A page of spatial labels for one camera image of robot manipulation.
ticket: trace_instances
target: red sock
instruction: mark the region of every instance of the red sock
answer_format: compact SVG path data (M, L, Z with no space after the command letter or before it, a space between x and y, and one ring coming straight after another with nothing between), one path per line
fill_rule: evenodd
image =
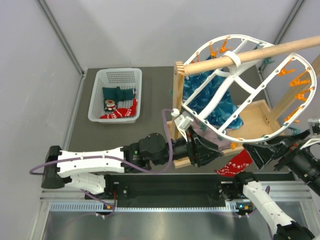
M100 119L120 119L124 117L134 116L137 111L137 99L133 99L132 106L129 108L118 108L112 113L105 114Z
M249 153L243 149L237 156L232 158L227 165L215 172L224 177L234 177L237 173L242 172L246 167L252 164Z

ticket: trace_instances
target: blue patterned cloth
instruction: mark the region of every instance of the blue patterned cloth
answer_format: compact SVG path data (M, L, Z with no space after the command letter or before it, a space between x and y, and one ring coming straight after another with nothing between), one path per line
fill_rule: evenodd
M183 97L182 100L187 100L191 94L206 80L206 78L211 75L214 71L205 71L198 75L190 75L189 79L184 79L183 86ZM207 86L188 104L188 107L199 114L205 106L210 102L212 97L215 95L216 91L225 80L225 77L215 76ZM230 91L227 90L221 101L218 103L216 108L212 113L207 117L207 121L211 125L221 126L236 110L238 107L234 105ZM230 125L227 127L229 129L238 129L244 122L238 116L233 120Z

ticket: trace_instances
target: wooden frame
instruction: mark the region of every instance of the wooden frame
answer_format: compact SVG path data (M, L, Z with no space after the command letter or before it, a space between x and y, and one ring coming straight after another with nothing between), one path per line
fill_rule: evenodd
M259 48L252 51L242 52L238 54L242 63L251 62L259 59L265 59L280 54L291 53L297 50L311 48L320 45L320 36L314 36L297 41L287 42L275 46ZM227 56L222 56L215 59L200 61L193 64L183 65L181 61L177 61L174 66L173 74L173 101L172 107L181 111L182 97L184 88L185 76L199 74L218 68L224 68L234 65L234 62ZM320 75L320 55L313 61L312 67L318 77ZM307 79L309 74L301 77ZM249 104L240 114L244 125L239 129L234 129L229 132L230 136L252 138L254 135L268 134L278 130L281 126L278 123L278 117L294 102L295 95L309 88L309 84L298 85L291 87L290 90L283 96L281 101L270 109L264 100L255 101ZM181 135L174 124L175 118L167 122L171 138L178 139ZM238 154L243 150L242 146L237 146L234 149L227 149L224 152L225 156ZM189 159L182 158L174 161L175 168L182 168L191 165Z

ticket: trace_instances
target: wooden post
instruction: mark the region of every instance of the wooden post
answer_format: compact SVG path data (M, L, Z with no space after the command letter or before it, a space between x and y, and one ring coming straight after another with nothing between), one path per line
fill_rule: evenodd
M312 62L312 67L317 77L320 76L320 55ZM300 80L310 79L310 74L304 74ZM265 123L270 125L276 121L290 106L294 103L295 95L310 88L309 84L302 84L298 86L290 87L281 100L271 109L270 113L265 116Z
M297 41L291 41L279 45L258 48L256 50L241 52L238 55L241 63L251 62L259 59L265 59L276 55L292 53L301 49L307 49L320 45L320 35L313 36ZM206 61L195 62L184 66L184 75L199 74L213 69L232 66L235 63L228 56L222 56Z
M182 95L184 92L185 67L182 61L175 62L173 71L173 98L172 108L181 111ZM176 140L179 138L179 131L175 125L175 117L172 118L171 137Z

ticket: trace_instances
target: white plastic basket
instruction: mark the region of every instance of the white plastic basket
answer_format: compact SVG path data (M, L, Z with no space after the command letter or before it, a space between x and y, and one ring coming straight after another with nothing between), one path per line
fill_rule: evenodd
M102 88L135 89L135 98L137 99L136 113L134 116L115 118L115 119L100 119L105 115L104 110L104 95ZM102 124L133 124L140 115L141 105L141 90L142 90L142 71L138 68L109 68L102 69L96 73L88 118L92 122ZM132 100L119 101L118 108L130 108L133 104Z

